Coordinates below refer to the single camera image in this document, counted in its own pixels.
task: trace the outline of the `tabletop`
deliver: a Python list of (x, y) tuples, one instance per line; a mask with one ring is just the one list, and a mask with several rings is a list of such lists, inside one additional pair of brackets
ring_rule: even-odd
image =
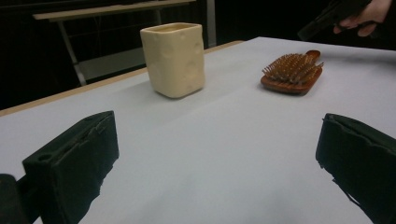
[[(266, 65), (310, 49), (324, 65), (308, 94), (262, 87)], [(371, 223), (315, 152), (326, 113), (396, 136), (395, 71), (395, 51), (254, 38), (207, 53), (204, 88), (181, 99), (144, 72), (0, 117), (0, 171), (21, 178), (24, 158), (113, 110), (120, 158), (80, 223)]]

